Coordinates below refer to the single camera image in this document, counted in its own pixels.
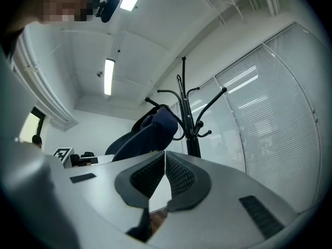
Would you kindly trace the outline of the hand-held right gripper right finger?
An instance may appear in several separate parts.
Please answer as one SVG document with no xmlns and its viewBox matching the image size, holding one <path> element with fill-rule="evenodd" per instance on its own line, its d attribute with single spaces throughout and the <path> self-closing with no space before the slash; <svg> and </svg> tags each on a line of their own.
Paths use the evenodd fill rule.
<svg viewBox="0 0 332 249">
<path fill-rule="evenodd" d="M 271 249 L 297 217 L 280 196 L 244 172 L 168 151 L 167 218 L 148 244 L 157 249 Z"/>
</svg>

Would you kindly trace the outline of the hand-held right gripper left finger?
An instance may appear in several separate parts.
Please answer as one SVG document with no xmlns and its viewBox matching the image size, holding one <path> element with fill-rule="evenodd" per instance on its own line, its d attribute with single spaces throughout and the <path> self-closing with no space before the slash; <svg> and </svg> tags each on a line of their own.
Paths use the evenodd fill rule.
<svg viewBox="0 0 332 249">
<path fill-rule="evenodd" d="M 86 205 L 128 236 L 146 242 L 152 235 L 149 200 L 164 176 L 164 152 L 89 167 L 51 164 L 51 174 L 74 209 Z"/>
</svg>

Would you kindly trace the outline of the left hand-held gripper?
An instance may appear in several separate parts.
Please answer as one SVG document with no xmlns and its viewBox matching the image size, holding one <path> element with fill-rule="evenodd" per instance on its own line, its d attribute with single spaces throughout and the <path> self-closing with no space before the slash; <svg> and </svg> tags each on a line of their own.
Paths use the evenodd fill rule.
<svg viewBox="0 0 332 249">
<path fill-rule="evenodd" d="M 59 147 L 53 153 L 53 156 L 59 158 L 65 168 L 71 168 L 72 163 L 70 156 L 73 155 L 74 153 L 75 151 L 73 147 Z"/>
</svg>

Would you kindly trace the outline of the navy blue baseball cap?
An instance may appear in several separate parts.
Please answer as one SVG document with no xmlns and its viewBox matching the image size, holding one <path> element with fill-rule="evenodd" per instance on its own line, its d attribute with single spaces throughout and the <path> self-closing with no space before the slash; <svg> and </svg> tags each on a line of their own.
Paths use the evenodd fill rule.
<svg viewBox="0 0 332 249">
<path fill-rule="evenodd" d="M 131 131 L 114 141 L 105 155 L 114 155 L 113 161 L 163 151 L 178 131 L 178 122 L 168 106 L 154 107 L 141 117 Z"/>
</svg>

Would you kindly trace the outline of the black metal coat rack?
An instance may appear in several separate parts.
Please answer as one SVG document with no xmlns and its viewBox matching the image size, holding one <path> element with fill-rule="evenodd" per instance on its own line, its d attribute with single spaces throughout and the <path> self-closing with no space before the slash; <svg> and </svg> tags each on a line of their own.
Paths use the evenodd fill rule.
<svg viewBox="0 0 332 249">
<path fill-rule="evenodd" d="M 181 118 L 174 116 L 177 120 L 178 124 L 181 126 L 183 130 L 183 134 L 180 138 L 173 138 L 172 140 L 180 141 L 182 139 L 186 139 L 187 144 L 187 153 L 194 157 L 201 157 L 199 138 L 204 138 L 210 134 L 212 134 L 211 130 L 208 130 L 205 134 L 200 134 L 200 129 L 204 126 L 203 121 L 201 120 L 204 113 L 224 94 L 227 92 L 226 87 L 222 87 L 221 91 L 207 104 L 204 106 L 196 121 L 193 120 L 192 111 L 189 103 L 189 95 L 192 92 L 200 90 L 199 87 L 192 88 L 186 90 L 185 84 L 185 69 L 186 69 L 186 57 L 182 57 L 182 74 L 177 75 L 176 80 L 178 83 L 179 93 L 176 93 L 172 90 L 167 89 L 158 89 L 157 93 L 171 93 L 176 96 Z"/>
</svg>

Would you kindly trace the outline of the white table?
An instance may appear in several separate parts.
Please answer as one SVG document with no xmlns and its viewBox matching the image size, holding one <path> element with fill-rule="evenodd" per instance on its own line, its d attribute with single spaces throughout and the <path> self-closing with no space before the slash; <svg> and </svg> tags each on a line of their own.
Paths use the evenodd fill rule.
<svg viewBox="0 0 332 249">
<path fill-rule="evenodd" d="M 112 162 L 115 155 L 103 155 L 93 157 L 82 157 L 78 160 L 78 166 L 97 165 Z"/>
</svg>

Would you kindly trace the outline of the white ceiling duct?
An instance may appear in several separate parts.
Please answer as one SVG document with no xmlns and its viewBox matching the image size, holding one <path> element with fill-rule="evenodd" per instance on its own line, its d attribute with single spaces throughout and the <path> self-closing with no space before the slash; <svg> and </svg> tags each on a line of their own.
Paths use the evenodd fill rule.
<svg viewBox="0 0 332 249">
<path fill-rule="evenodd" d="M 67 131 L 78 125 L 78 121 L 47 83 L 28 35 L 23 34 L 18 39 L 12 65 L 20 80 L 37 99 L 36 107 L 51 118 L 52 126 Z"/>
</svg>

